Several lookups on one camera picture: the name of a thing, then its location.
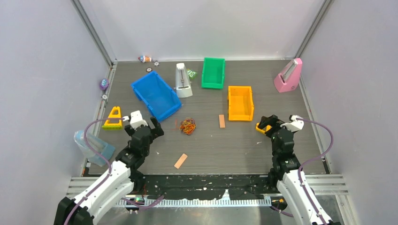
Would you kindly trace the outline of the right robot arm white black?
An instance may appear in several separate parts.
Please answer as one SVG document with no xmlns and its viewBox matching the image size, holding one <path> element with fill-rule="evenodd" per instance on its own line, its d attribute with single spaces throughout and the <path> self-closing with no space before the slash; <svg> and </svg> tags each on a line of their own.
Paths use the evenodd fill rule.
<svg viewBox="0 0 398 225">
<path fill-rule="evenodd" d="M 299 225 L 333 225 L 335 222 L 326 213 L 310 188 L 303 164 L 294 153 L 294 134 L 302 130 L 306 119 L 291 115 L 289 122 L 276 115 L 262 116 L 256 130 L 270 138 L 272 167 L 269 170 L 268 187 L 282 194 L 292 217 Z"/>
</svg>

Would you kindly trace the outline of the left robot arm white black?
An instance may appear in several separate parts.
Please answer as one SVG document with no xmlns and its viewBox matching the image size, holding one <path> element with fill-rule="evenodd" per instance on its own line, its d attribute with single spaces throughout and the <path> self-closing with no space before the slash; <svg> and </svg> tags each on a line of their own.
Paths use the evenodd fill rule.
<svg viewBox="0 0 398 225">
<path fill-rule="evenodd" d="M 164 135 L 161 124 L 155 117 L 150 127 L 138 111 L 125 116 L 128 121 L 126 133 L 131 137 L 127 146 L 115 160 L 106 161 L 108 170 L 87 189 L 74 198 L 64 197 L 58 204 L 54 224 L 96 225 L 100 219 L 129 193 L 139 194 L 145 185 L 144 175 L 138 171 L 150 153 L 153 141 Z"/>
</svg>

